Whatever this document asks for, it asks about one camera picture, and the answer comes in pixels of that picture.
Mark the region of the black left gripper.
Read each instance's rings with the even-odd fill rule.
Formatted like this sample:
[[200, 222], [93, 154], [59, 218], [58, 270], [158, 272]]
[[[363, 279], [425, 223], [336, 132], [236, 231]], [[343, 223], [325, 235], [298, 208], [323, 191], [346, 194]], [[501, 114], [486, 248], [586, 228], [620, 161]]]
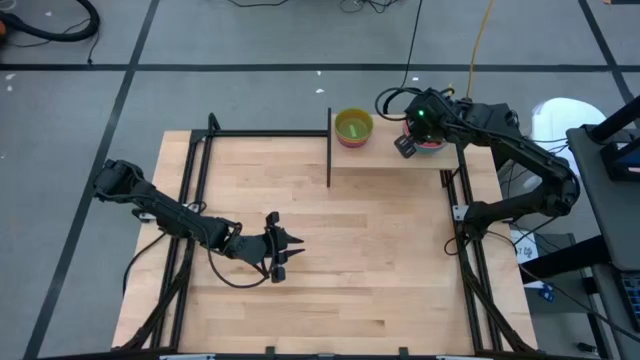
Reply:
[[270, 258], [271, 265], [263, 267], [263, 270], [273, 283], [286, 279], [284, 264], [294, 255], [303, 252], [303, 249], [287, 250], [288, 244], [301, 244], [303, 240], [279, 227], [279, 220], [279, 213], [271, 212], [266, 217], [263, 235], [238, 235], [230, 241], [230, 256], [234, 259], [259, 265], [265, 258]]

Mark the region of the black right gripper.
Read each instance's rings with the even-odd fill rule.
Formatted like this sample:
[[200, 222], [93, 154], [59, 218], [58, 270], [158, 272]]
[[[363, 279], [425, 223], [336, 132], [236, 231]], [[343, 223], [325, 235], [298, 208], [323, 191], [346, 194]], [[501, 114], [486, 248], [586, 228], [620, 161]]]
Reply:
[[[403, 120], [408, 121], [411, 135], [429, 141], [446, 142], [441, 120], [446, 106], [450, 104], [447, 89], [438, 91], [428, 88], [420, 91], [418, 88], [403, 88], [403, 91], [414, 95], [405, 109]], [[403, 134], [394, 141], [394, 146], [405, 159], [415, 155], [413, 141], [408, 143]]]

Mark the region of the large pink bowl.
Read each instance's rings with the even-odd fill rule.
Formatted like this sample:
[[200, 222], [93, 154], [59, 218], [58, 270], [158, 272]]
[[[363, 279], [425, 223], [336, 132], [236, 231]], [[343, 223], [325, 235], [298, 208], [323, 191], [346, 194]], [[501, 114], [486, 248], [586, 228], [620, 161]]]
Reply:
[[418, 138], [413, 135], [409, 135], [408, 138], [413, 141], [413, 148], [417, 154], [431, 155], [447, 147], [446, 142], [429, 141], [426, 138]]

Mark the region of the small lime green bowl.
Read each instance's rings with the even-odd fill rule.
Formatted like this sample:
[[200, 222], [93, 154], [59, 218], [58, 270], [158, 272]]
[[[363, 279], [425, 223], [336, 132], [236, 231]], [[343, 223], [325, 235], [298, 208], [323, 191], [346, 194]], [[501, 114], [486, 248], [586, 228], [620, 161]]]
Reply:
[[358, 108], [348, 108], [338, 113], [335, 117], [335, 133], [338, 129], [343, 128], [367, 128], [372, 135], [374, 129], [374, 121], [372, 116], [364, 110]]

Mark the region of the small yellow bowl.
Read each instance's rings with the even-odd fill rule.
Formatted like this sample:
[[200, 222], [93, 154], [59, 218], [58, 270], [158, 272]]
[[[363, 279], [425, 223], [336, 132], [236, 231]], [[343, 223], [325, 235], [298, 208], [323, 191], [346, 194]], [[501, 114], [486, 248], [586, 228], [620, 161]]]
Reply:
[[343, 128], [336, 131], [338, 141], [346, 147], [363, 146], [371, 137], [371, 132], [367, 128]]

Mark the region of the wooden shelf with black legs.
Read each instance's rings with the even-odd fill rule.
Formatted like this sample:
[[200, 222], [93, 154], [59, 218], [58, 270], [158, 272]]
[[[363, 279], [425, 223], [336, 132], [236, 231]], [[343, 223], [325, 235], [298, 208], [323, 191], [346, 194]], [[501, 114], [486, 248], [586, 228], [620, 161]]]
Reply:
[[335, 133], [334, 124], [337, 114], [328, 109], [327, 118], [327, 186], [331, 186], [332, 171], [337, 168], [355, 169], [437, 169], [451, 170], [458, 167], [456, 147], [446, 148], [434, 155], [413, 155], [405, 159], [393, 142], [403, 134], [403, 122], [385, 120], [372, 115], [374, 129], [367, 143], [359, 148], [342, 146]]

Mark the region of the black computer box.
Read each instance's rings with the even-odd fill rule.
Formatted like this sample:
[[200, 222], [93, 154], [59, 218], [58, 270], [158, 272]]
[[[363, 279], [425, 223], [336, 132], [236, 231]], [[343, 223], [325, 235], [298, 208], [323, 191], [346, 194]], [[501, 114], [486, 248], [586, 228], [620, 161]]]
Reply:
[[516, 148], [522, 137], [518, 115], [506, 103], [488, 105], [487, 110], [488, 119], [482, 127], [488, 133], [487, 144], [491, 148], [495, 168], [500, 170], [517, 158]]

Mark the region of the white paper sheet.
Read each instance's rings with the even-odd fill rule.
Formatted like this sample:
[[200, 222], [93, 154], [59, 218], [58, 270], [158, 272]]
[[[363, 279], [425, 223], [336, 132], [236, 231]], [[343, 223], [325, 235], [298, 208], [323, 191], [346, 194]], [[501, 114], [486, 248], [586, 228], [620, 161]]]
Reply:
[[516, 257], [519, 264], [539, 257], [537, 244], [532, 235], [525, 235], [519, 230], [512, 230], [511, 239], [516, 247]]

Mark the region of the black pole on cart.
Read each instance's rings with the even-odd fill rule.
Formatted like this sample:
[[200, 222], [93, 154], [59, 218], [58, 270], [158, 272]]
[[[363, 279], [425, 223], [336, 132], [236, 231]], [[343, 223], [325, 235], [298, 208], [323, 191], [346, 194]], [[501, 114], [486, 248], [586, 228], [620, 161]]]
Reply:
[[604, 143], [633, 121], [640, 118], [640, 95], [597, 125], [584, 125], [589, 138]]

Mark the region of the black device on cart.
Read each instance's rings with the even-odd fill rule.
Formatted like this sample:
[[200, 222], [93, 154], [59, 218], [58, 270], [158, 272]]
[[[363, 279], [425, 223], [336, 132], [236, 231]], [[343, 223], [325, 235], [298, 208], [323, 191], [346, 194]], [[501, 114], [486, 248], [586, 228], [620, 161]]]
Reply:
[[611, 142], [600, 150], [612, 181], [640, 182], [640, 138], [630, 142]]

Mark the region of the grey side cart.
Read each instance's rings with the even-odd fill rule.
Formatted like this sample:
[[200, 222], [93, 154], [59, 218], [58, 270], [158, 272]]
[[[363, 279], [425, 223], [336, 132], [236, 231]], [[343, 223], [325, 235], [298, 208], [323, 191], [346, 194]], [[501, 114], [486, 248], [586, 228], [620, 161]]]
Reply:
[[567, 135], [612, 263], [622, 271], [640, 271], [640, 182], [612, 181], [600, 155], [611, 142], [640, 138], [640, 129], [627, 126], [604, 143], [592, 141], [584, 125]]

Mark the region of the laptop keyboard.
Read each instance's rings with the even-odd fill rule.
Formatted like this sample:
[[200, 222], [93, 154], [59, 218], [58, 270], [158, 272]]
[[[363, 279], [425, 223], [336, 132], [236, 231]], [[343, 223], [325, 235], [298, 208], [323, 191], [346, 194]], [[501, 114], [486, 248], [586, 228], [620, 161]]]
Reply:
[[617, 279], [630, 322], [640, 332], [640, 272], [619, 272]]

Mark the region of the black aluminium table frame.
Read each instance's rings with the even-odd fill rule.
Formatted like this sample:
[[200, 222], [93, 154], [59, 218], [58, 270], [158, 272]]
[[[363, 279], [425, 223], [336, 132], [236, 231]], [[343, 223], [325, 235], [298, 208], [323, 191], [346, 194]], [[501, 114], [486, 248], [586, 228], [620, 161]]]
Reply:
[[205, 146], [168, 131], [153, 182], [209, 216], [260, 233], [277, 211], [304, 242], [286, 279], [264, 282], [243, 262], [168, 241], [144, 225], [124, 295], [115, 345], [129, 340], [156, 305], [165, 276], [185, 255], [185, 289], [153, 340], [182, 352], [412, 355], [472, 354], [504, 347], [485, 315], [471, 322], [452, 241], [454, 202], [500, 199], [491, 152], [469, 146], [456, 169], [345, 169], [327, 186], [327, 134], [320, 130], [223, 130]]

